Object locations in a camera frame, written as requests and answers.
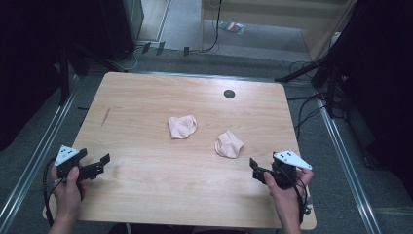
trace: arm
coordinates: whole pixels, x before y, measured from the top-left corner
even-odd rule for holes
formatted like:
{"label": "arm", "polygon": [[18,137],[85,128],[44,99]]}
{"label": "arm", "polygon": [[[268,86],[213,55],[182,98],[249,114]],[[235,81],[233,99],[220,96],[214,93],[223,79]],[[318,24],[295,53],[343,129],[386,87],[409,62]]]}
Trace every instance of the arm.
{"label": "arm", "polygon": [[[52,167],[52,179],[57,179],[56,166]],[[79,169],[72,168],[67,175],[66,184],[61,183],[55,189],[57,202],[57,214],[55,222],[49,231],[50,234],[73,233],[76,221],[80,215],[81,195],[76,184],[79,176]],[[86,192],[86,187],[82,186],[82,193]]]}
{"label": "arm", "polygon": [[[299,177],[306,186],[309,184],[313,175],[312,171],[306,169],[303,169],[302,173],[299,173]],[[282,231],[285,234],[301,233],[297,194],[295,190],[293,188],[286,190],[280,189],[269,173],[264,173],[264,177],[270,189],[270,194],[273,197],[280,222],[282,223]],[[303,188],[297,186],[297,189],[302,195],[304,191]]]}

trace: black cable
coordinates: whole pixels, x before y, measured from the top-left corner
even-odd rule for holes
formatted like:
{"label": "black cable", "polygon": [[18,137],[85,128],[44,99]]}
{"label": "black cable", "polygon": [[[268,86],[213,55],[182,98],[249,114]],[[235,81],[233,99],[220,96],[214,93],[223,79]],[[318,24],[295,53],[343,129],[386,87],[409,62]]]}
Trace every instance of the black cable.
{"label": "black cable", "polygon": [[303,192],[304,192],[304,209],[305,209],[304,214],[309,215],[311,212],[311,209],[307,206],[308,193],[307,193],[306,185],[304,184],[303,180],[301,180],[299,176],[297,178],[298,180],[300,180],[301,184],[303,185],[302,187],[303,187]]}
{"label": "black cable", "polygon": [[343,90],[340,88],[339,84],[336,84],[336,87],[334,89],[334,100],[333,100],[333,106],[332,109],[341,109],[343,111],[341,116],[338,116],[334,113],[334,111],[332,112],[333,117],[337,118],[337,119],[344,119],[344,120],[348,120],[347,119],[347,115],[346,112],[344,111],[344,106],[343,106],[343,101],[345,99],[345,93],[343,92]]}
{"label": "black cable", "polygon": [[310,119],[311,117],[315,116],[317,113],[319,113],[319,111],[322,109],[322,107],[317,108],[316,110],[312,111],[310,114],[307,115],[307,117],[302,121],[301,120],[301,114],[303,112],[304,106],[313,98],[317,98],[317,99],[321,99],[321,100],[325,100],[326,99],[326,93],[319,93],[319,94],[315,94],[313,96],[310,97],[290,97],[287,100],[295,100],[295,99],[300,99],[300,98],[305,98],[306,100],[304,101],[304,103],[301,105],[299,113],[298,113],[298,124],[294,127],[294,130],[296,131],[296,138],[297,140],[300,137],[300,129],[301,129],[301,125],[306,122],[308,119]]}
{"label": "black cable", "polygon": [[49,172],[49,167],[56,160],[56,157],[53,157],[49,162],[46,164],[45,170],[43,171],[43,199],[45,201],[45,207],[46,207],[46,218],[48,219],[48,223],[50,226],[53,225],[53,216],[51,212],[51,208],[49,207],[49,201],[50,201],[50,195],[48,196],[48,172]]}
{"label": "black cable", "polygon": [[295,184],[295,185],[297,185],[297,186],[299,186],[300,188],[302,188],[302,189],[305,189],[305,187],[303,186],[303,185],[301,185],[301,184]]}
{"label": "black cable", "polygon": [[[211,24],[212,24],[212,28],[213,28],[213,32],[215,32],[215,35],[216,35],[216,33],[218,33],[217,32],[217,30],[216,30],[216,26],[213,24],[213,20],[211,21]],[[218,42],[216,42],[217,43],[217,45],[218,45],[218,49],[214,52],[215,54],[219,51],[219,49],[220,49],[220,46],[219,46],[219,43]]]}
{"label": "black cable", "polygon": [[[306,64],[311,64],[311,63],[312,63],[311,61],[295,61],[295,62],[293,62],[292,64],[290,64],[289,67],[288,67],[289,74],[292,74],[292,71],[291,71],[292,66],[293,66],[295,63],[299,63],[299,62],[302,62],[302,63],[303,63],[303,64],[301,65],[301,69],[304,67],[304,65],[306,65]],[[311,78],[311,79],[313,78],[313,77],[309,76],[307,73],[305,73],[305,75],[306,75],[307,77]]]}
{"label": "black cable", "polygon": [[56,189],[62,182],[63,182],[63,178],[60,178],[60,179],[58,180],[58,183],[56,183],[55,187],[53,187],[52,191],[49,193],[48,204],[49,204],[49,202],[50,202],[50,200],[51,200],[51,197],[52,197],[53,192],[55,192],[55,189]]}
{"label": "black cable", "polygon": [[275,81],[275,82],[290,82],[290,81],[298,78],[298,77],[301,76],[301,75],[306,75],[306,76],[308,76],[308,77],[310,77],[310,78],[313,78],[313,77],[307,75],[307,73],[310,72],[310,71],[313,71],[313,70],[316,69],[316,68],[319,68],[319,69],[328,69],[327,67],[322,67],[321,65],[324,65],[324,64],[327,62],[327,59],[328,59],[327,56],[329,56],[330,53],[331,53],[331,48],[329,48],[329,49],[322,55],[322,57],[321,57],[320,59],[318,59],[318,60],[316,60],[316,61],[309,61],[309,62],[305,63],[305,64],[309,64],[308,66],[304,66],[304,64],[303,64],[303,66],[301,67],[301,69],[295,71],[294,74],[292,74],[292,73],[290,72],[289,75],[284,76],[284,77],[282,77],[282,78],[275,78],[274,81]]}
{"label": "black cable", "polygon": [[196,51],[196,50],[194,50],[194,51],[190,51],[190,52],[207,53],[207,52],[209,52],[210,50],[212,50],[212,48],[215,46],[216,42],[218,41],[218,29],[219,29],[218,27],[219,27],[219,18],[220,18],[220,15],[221,15],[222,1],[223,1],[223,0],[219,0],[218,17],[216,18],[216,27],[215,27],[215,41],[213,42],[212,46],[209,47],[209,48],[206,49],[206,50],[202,50],[202,51]]}

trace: cable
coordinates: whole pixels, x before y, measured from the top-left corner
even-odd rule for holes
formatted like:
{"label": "cable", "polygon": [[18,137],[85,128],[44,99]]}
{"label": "cable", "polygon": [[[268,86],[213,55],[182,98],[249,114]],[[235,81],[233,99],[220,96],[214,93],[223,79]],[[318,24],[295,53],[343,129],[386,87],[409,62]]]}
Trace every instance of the cable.
{"label": "cable", "polygon": [[43,171],[43,199],[45,201],[45,207],[46,207],[46,218],[48,219],[48,223],[50,226],[53,225],[54,221],[53,221],[51,208],[49,207],[49,201],[50,201],[51,195],[50,194],[48,195],[47,178],[48,178],[49,167],[52,164],[52,162],[54,162],[55,160],[56,160],[56,156],[53,157],[51,160],[49,160],[49,162],[46,164],[45,170]]}
{"label": "cable", "polygon": [[[218,7],[220,7],[221,6],[221,4],[219,4],[218,6],[212,6],[212,4],[209,2],[209,5],[212,7],[212,8],[218,8]],[[213,24],[213,20],[211,20],[210,21],[211,22],[211,24],[212,24],[212,29],[213,29],[213,32],[215,33],[215,35],[218,33],[217,32],[217,27]],[[219,49],[221,49],[221,47],[219,46],[219,43],[218,42],[216,42],[216,44],[218,45],[218,49],[214,52],[214,54],[216,55],[216,53],[219,51]]]}
{"label": "cable", "polygon": [[315,110],[313,110],[312,112],[310,112],[307,117],[304,120],[301,120],[301,115],[304,109],[304,106],[313,98],[317,98],[317,99],[321,99],[321,100],[325,100],[326,99],[326,93],[318,93],[315,94],[313,96],[310,97],[289,97],[287,100],[297,100],[297,99],[305,99],[305,101],[303,102],[303,104],[300,107],[300,110],[298,112],[298,124],[294,127],[294,131],[296,132],[296,138],[297,140],[300,137],[300,130],[301,130],[301,125],[304,124],[308,119],[310,119],[311,117],[314,117],[316,114],[319,113],[319,111],[324,108],[323,107],[319,107]]}
{"label": "cable", "polygon": [[[289,74],[292,74],[292,71],[291,71],[292,66],[293,66],[295,63],[300,63],[300,62],[303,63],[303,64],[301,65],[301,69],[302,69],[306,64],[311,64],[311,63],[312,63],[311,61],[295,61],[295,62],[293,62],[292,64],[290,64],[289,67],[288,67]],[[313,79],[313,77],[309,76],[307,73],[305,73],[305,75],[306,75],[307,77]]]}
{"label": "cable", "polygon": [[298,176],[297,178],[298,178],[298,180],[300,180],[302,186],[301,186],[301,185],[299,185],[299,186],[303,188],[303,192],[304,192],[304,209],[305,209],[304,214],[309,215],[310,212],[311,212],[311,208],[309,208],[309,207],[307,206],[308,193],[307,193],[306,185],[304,184],[303,180],[301,180],[301,178],[300,178],[299,176]]}
{"label": "cable", "polygon": [[133,51],[133,53],[132,53],[132,54],[133,54],[133,57],[134,57],[134,66],[132,66],[132,67],[123,67],[121,64],[119,64],[119,63],[116,62],[116,61],[113,61],[113,63],[114,63],[115,65],[121,67],[122,69],[124,69],[124,71],[129,71],[129,70],[134,69],[134,68],[137,66],[137,57],[136,57],[136,55],[135,55],[134,53],[136,53],[136,51],[138,51],[138,50],[141,49],[141,48],[143,48],[143,46],[139,46],[139,47],[136,46],[136,48],[134,49],[134,51]]}
{"label": "cable", "polygon": [[211,8],[219,8],[219,7],[222,5],[222,3],[221,3],[221,2],[219,2],[219,4],[218,4],[218,5],[213,6],[213,5],[212,5],[212,0],[209,0],[209,5],[211,6]]}
{"label": "cable", "polygon": [[212,48],[215,46],[215,44],[216,44],[216,42],[218,41],[218,25],[219,25],[219,18],[220,18],[220,15],[221,15],[221,6],[222,6],[222,1],[223,0],[219,0],[219,5],[217,6],[218,7],[218,17],[216,18],[216,27],[215,27],[215,41],[213,42],[213,44],[212,44],[212,46],[211,47],[209,47],[208,49],[206,49],[206,50],[203,50],[203,51],[191,51],[191,52],[199,52],[199,53],[207,53],[207,52],[209,52],[210,50],[212,50]]}
{"label": "cable", "polygon": [[55,192],[55,189],[56,189],[62,182],[63,182],[63,179],[62,179],[62,178],[59,179],[59,180],[58,180],[58,183],[56,183],[55,187],[53,187],[52,191],[49,193],[48,204],[49,204],[49,202],[50,202],[50,200],[51,200],[51,197],[52,197],[53,192]]}
{"label": "cable", "polygon": [[294,80],[294,79],[296,79],[296,78],[298,78],[299,76],[301,76],[301,75],[307,75],[307,73],[308,72],[310,72],[310,71],[313,71],[314,69],[316,69],[316,68],[319,68],[319,69],[328,69],[327,67],[322,67],[320,64],[321,63],[326,63],[327,62],[327,59],[326,59],[326,57],[330,54],[330,52],[331,52],[331,48],[329,48],[323,55],[322,55],[322,57],[320,58],[320,59],[318,59],[318,60],[316,60],[316,61],[311,61],[311,62],[308,62],[308,66],[303,66],[303,67],[301,67],[301,69],[299,69],[298,71],[296,71],[296,72],[294,72],[294,73],[297,73],[297,74],[292,74],[292,73],[290,73],[289,75],[287,75],[287,76],[284,76],[284,77],[282,77],[282,78],[275,78],[274,79],[274,81],[275,82],[289,82],[289,81],[292,81],[292,80]]}

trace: crumpled cloth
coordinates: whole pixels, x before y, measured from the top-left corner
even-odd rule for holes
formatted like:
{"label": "crumpled cloth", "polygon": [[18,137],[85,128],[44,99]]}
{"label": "crumpled cloth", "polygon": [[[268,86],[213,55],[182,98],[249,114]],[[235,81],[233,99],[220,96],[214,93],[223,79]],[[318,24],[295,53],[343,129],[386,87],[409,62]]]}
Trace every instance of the crumpled cloth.
{"label": "crumpled cloth", "polygon": [[237,158],[243,146],[244,143],[228,130],[216,140],[215,151],[223,157]]}
{"label": "crumpled cloth", "polygon": [[172,138],[186,138],[197,130],[197,120],[193,115],[170,117],[168,124]]}

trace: floor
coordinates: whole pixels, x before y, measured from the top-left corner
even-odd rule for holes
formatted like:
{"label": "floor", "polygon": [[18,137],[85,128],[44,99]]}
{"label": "floor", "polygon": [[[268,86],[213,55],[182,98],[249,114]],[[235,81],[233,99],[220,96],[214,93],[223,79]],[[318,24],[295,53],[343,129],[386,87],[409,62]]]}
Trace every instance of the floor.
{"label": "floor", "polygon": [[[166,49],[181,51],[184,47],[189,47],[189,50],[200,48],[201,1],[170,0],[169,3],[165,0],[142,0],[142,5],[144,12],[146,11],[145,18],[149,20],[144,20],[143,35],[139,36],[141,43],[165,42]],[[255,59],[310,60],[299,29],[247,23],[241,25],[244,29],[242,35],[219,29],[218,40],[210,52]],[[205,20],[204,48],[213,44],[215,27],[216,20]]]}

